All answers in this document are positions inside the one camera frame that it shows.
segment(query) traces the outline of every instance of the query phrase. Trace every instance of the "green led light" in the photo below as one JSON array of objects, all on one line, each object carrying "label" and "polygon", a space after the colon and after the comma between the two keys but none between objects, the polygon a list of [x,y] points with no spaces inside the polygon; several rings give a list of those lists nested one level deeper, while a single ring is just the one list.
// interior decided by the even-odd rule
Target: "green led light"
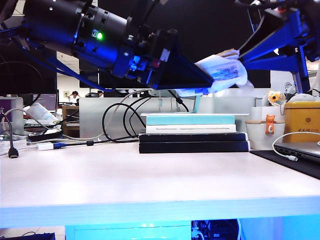
[{"label": "green led light", "polygon": [[103,40],[103,39],[104,39],[104,35],[103,35],[101,32],[99,32],[99,33],[97,34],[97,36],[96,36],[96,39],[98,39],[98,40]]}]

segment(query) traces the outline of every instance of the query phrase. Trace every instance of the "plastic bottle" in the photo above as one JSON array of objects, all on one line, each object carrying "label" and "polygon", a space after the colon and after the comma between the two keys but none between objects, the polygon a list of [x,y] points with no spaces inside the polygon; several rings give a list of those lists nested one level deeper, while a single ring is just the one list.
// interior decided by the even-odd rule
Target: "plastic bottle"
[{"label": "plastic bottle", "polygon": [[51,112],[38,102],[34,103],[26,112],[38,120],[49,120],[52,122],[59,121]]}]

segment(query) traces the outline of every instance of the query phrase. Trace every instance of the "person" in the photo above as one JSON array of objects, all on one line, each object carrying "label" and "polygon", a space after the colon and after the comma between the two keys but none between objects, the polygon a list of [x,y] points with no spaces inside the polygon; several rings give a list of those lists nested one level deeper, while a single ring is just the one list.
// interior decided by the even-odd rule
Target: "person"
[{"label": "person", "polygon": [[98,94],[99,94],[99,98],[103,98],[104,97],[104,92],[103,91],[98,91]]},{"label": "person", "polygon": [[77,91],[73,91],[72,94],[69,96],[69,101],[70,103],[76,104],[77,99],[79,99],[79,93]]}]

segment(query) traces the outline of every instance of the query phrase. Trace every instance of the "orange figurine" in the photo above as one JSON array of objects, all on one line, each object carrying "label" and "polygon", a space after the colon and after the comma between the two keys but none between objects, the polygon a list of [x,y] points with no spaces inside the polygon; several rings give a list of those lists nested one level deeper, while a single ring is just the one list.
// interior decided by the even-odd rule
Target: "orange figurine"
[{"label": "orange figurine", "polygon": [[267,115],[265,118],[266,129],[265,134],[275,134],[275,117],[276,115]]}]

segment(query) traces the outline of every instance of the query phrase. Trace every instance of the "light blue book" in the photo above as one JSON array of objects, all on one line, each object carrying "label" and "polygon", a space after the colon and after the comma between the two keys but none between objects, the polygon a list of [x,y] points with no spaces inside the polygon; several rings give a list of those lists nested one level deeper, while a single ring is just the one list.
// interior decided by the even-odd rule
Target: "light blue book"
[{"label": "light blue book", "polygon": [[233,115],[218,114],[159,114],[147,115],[146,124],[154,125],[208,125],[208,124],[235,124]]}]

